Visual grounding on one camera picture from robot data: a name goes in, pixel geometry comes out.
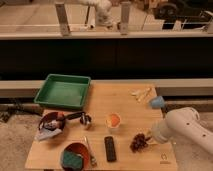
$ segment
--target small bowl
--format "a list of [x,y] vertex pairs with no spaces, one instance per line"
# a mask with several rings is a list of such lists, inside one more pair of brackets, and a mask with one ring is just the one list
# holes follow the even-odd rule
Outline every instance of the small bowl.
[[[64,151],[69,151],[69,152],[73,152],[76,154],[80,154],[83,157],[83,168],[82,170],[85,170],[88,167],[89,161],[90,161],[90,155],[89,155],[89,151],[87,149],[87,147],[79,142],[76,143],[72,143],[70,145],[68,145]],[[73,169],[71,168],[65,168],[62,166],[62,168],[64,169],[64,171],[73,171]]]

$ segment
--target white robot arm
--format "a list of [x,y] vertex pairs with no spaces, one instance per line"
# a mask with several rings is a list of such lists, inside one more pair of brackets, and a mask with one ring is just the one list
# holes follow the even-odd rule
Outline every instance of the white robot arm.
[[112,3],[110,0],[78,0],[81,5],[94,6],[96,10],[96,25],[112,26],[113,22],[110,16]]
[[194,108],[172,110],[164,120],[152,126],[152,137],[159,143],[165,143],[177,132],[213,155],[213,133],[202,127],[199,119],[199,113]]

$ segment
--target wooden table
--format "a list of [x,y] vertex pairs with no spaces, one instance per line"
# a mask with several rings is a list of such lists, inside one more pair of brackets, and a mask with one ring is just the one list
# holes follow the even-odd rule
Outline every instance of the wooden table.
[[[150,87],[151,92],[138,102],[131,92]],[[142,152],[133,153],[130,144],[138,133],[146,133],[154,122],[162,119],[159,109],[152,109],[149,100],[156,96],[154,85],[135,83],[92,83],[84,110],[92,117],[92,127],[84,130],[79,120],[68,121],[62,134],[47,141],[33,141],[26,165],[27,169],[60,170],[60,154],[72,142],[90,141],[98,166],[89,170],[177,170],[176,159],[170,143],[152,144]],[[106,116],[118,113],[121,126],[112,134],[115,141],[117,161],[106,161],[104,137],[111,135],[106,127]]]

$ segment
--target green tray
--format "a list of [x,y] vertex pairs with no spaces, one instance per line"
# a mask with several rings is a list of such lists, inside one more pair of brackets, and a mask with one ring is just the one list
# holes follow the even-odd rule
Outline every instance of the green tray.
[[90,77],[49,74],[34,102],[41,106],[82,109]]

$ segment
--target black remote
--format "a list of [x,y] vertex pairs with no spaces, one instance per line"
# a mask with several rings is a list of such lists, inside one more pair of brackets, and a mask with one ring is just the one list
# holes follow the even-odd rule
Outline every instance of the black remote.
[[112,136],[107,136],[104,138],[105,149],[106,149],[106,157],[108,162],[116,161],[116,153],[114,140]]

